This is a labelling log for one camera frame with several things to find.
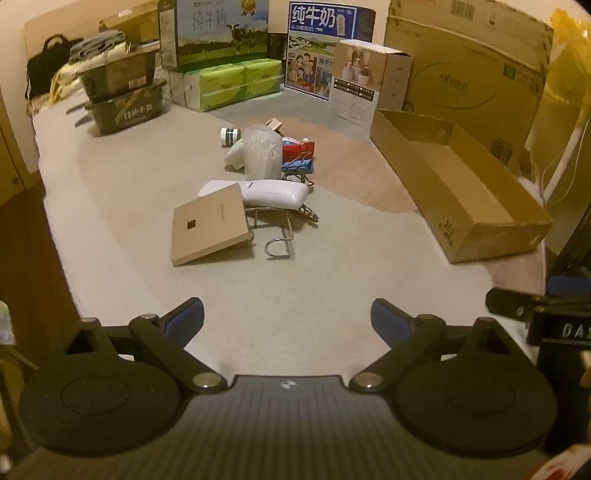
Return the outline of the green white small jar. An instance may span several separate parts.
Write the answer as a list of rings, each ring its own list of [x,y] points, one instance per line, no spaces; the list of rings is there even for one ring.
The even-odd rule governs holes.
[[[221,139],[221,147],[229,148],[242,138],[242,131],[235,127],[223,127],[219,132],[219,138]]]

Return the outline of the blue binder clip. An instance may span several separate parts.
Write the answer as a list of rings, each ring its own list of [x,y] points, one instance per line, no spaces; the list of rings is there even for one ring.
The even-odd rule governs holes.
[[[315,185],[315,182],[311,180],[311,175],[315,173],[314,160],[312,159],[300,159],[283,163],[281,173],[283,174],[281,177],[283,180],[291,181],[296,179],[308,187]]]

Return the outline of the shallow cardboard tray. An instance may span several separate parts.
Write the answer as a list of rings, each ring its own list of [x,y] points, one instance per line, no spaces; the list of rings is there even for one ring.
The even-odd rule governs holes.
[[[460,125],[379,109],[370,138],[450,262],[528,253],[548,234],[547,210]]]

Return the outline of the lower black crate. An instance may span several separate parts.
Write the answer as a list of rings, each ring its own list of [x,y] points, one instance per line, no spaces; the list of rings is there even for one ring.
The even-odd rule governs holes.
[[[88,101],[84,108],[101,135],[111,135],[152,120],[163,112],[163,89],[159,79],[149,86],[128,91],[98,103]]]

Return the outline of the red white toy figure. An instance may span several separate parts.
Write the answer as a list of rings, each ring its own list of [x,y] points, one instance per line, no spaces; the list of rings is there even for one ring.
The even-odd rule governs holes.
[[[315,142],[308,138],[297,140],[293,137],[283,137],[283,163],[295,160],[310,160],[315,156]]]

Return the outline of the clear plastic box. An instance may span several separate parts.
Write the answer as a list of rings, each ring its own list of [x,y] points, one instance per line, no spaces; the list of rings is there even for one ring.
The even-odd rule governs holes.
[[[245,178],[280,180],[283,165],[283,138],[264,125],[245,129],[243,138]]]

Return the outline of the black bag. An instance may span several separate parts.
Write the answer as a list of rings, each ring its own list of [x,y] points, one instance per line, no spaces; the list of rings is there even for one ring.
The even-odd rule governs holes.
[[[49,37],[42,51],[27,62],[25,98],[32,100],[50,91],[53,76],[68,63],[70,50],[82,38],[68,39],[62,34]]]

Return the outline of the black crate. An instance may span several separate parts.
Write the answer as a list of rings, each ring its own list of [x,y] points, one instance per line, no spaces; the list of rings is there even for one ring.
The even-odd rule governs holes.
[[[128,91],[98,103],[88,101],[84,108],[101,135],[111,135],[152,120],[163,112],[163,89],[159,79],[149,86]]]
[[[78,73],[92,103],[121,96],[153,82],[156,50],[132,52],[104,65]]]

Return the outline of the large brown cardboard box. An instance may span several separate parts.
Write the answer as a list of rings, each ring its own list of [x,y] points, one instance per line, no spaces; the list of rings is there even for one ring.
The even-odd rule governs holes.
[[[507,166],[538,111],[554,30],[500,1],[394,1],[386,45],[413,58],[407,112],[453,121]]]

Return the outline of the green pasture milk box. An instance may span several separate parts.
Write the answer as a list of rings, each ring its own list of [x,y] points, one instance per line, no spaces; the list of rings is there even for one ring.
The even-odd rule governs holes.
[[[175,72],[266,56],[270,3],[160,0],[161,66]]]

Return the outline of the beige plug adapter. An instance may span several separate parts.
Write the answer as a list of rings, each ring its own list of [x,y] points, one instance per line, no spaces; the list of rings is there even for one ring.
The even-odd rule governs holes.
[[[272,118],[269,121],[266,121],[266,127],[269,127],[276,133],[280,133],[281,126],[283,126],[283,123],[281,123],[279,119]]]

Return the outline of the folded grey clothes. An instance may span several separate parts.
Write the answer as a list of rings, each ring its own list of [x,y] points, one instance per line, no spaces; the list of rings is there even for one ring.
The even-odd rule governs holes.
[[[105,30],[99,34],[74,43],[70,48],[69,64],[91,59],[119,44],[124,44],[126,35],[120,30]]]

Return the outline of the wooden headboard panel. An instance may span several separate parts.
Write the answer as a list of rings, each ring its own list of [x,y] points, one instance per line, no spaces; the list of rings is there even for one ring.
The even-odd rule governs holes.
[[[141,4],[135,0],[75,1],[28,20],[23,28],[27,57],[40,53],[45,41],[56,34],[68,39],[90,36],[98,32],[101,20]]]

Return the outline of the blue milk carton box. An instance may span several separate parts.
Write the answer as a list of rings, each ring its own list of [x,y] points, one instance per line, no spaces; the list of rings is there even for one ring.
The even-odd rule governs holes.
[[[342,40],[373,39],[376,12],[366,7],[291,1],[287,10],[284,86],[329,99],[335,46]]]

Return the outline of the gold TP-LINK box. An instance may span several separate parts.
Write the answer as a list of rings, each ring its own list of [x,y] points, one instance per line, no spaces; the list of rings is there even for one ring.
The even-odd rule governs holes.
[[[171,263],[181,266],[250,240],[242,191],[231,184],[174,209]]]

